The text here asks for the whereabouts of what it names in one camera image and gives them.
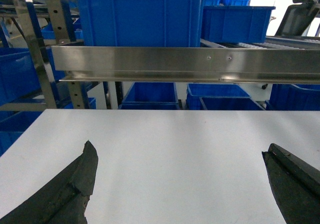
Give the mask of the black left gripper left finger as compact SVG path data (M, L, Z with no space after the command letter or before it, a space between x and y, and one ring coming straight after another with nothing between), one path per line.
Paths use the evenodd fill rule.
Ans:
M99 157L87 141L82 154L35 194L0 219L2 224L86 224Z

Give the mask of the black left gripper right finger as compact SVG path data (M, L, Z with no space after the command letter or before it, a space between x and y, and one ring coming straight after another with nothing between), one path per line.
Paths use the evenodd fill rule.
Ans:
M320 222L320 171L272 143L262 158L276 204L287 224Z

